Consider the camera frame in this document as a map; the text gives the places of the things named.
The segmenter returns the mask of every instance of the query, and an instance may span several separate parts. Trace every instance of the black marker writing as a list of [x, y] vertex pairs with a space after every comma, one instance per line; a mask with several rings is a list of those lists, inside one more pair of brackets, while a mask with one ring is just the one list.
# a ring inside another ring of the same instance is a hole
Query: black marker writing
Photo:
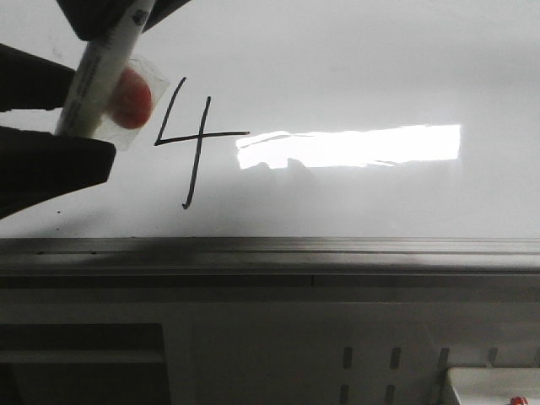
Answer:
[[178, 85], [176, 86], [176, 89], [170, 98], [169, 106], [167, 107], [167, 112], [165, 113], [165, 116], [163, 118], [163, 122], [161, 124], [161, 128], [159, 129], [158, 137], [155, 140], [154, 146], [160, 146], [164, 145], [166, 143], [173, 143], [173, 142], [181, 142], [181, 141], [189, 141], [189, 140], [197, 140], [197, 149], [195, 151], [195, 159], [193, 160], [193, 169], [192, 169], [192, 178], [190, 180], [189, 185], [189, 192], [187, 194], [186, 202], [182, 204], [182, 207], [184, 209], [188, 209], [189, 206], [192, 204], [193, 194], [195, 192], [195, 183], [197, 182], [197, 172], [199, 167], [199, 162], [201, 160], [201, 151], [203, 150], [203, 139], [204, 138], [216, 138], [216, 137], [229, 137], [229, 136], [239, 136], [239, 135], [248, 135], [249, 132], [211, 132], [211, 133], [204, 133], [204, 126], [206, 125], [206, 118], [208, 116], [208, 109], [210, 108], [210, 103], [212, 102], [212, 97], [208, 97], [206, 99], [206, 105], [204, 107], [204, 112], [202, 113], [201, 117], [201, 125], [199, 126], [199, 134], [197, 135], [187, 135], [185, 137], [177, 137], [177, 138], [169, 138], [169, 139], [163, 139], [163, 132], [165, 130], [165, 127], [167, 126], [167, 121], [169, 120], [170, 111], [172, 110], [172, 106], [175, 104], [176, 96], [180, 92], [180, 89], [182, 85], [186, 82], [186, 78], [183, 78]]

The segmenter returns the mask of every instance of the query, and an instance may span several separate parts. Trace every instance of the black object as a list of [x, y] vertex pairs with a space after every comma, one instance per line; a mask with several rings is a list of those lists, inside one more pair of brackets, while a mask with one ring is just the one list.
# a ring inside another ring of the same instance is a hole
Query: black object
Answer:
[[190, 0], [158, 0], [152, 9], [152, 13], [150, 13], [150, 16], [148, 17], [144, 30], [149, 30], [189, 1]]
[[[91, 41], [118, 22], [133, 0], [57, 0], [75, 34]], [[158, 0], [148, 17], [144, 30], [189, 2], [189, 0]]]
[[75, 72], [0, 44], [0, 112], [61, 107]]
[[106, 182], [115, 155], [112, 143], [0, 127], [0, 219]]
[[11, 364], [0, 364], [0, 396], [2, 404], [24, 405]]
[[113, 26], [133, 0], [57, 0], [83, 41], [91, 41]]

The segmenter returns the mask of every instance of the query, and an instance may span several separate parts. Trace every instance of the white surface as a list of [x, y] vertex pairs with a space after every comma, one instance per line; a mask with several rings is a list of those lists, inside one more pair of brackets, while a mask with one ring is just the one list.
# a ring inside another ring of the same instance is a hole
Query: white surface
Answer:
[[[7, 45], [77, 66], [56, 2], [0, 9]], [[458, 159], [242, 170], [240, 138], [210, 138], [184, 211], [195, 141], [153, 146], [170, 86], [106, 185], [4, 219], [0, 236], [538, 237], [539, 14], [531, 0], [192, 0], [135, 49], [188, 77], [165, 138], [197, 133], [211, 95], [207, 132], [459, 125]], [[58, 111], [38, 114], [0, 122], [51, 130]]]
[[390, 128], [380, 131], [277, 131], [236, 141], [241, 169], [265, 164], [284, 169], [290, 160], [305, 167], [393, 166], [397, 163], [457, 159], [459, 125]]
[[459, 405], [507, 405], [512, 397], [540, 404], [540, 369], [452, 368], [448, 382]]

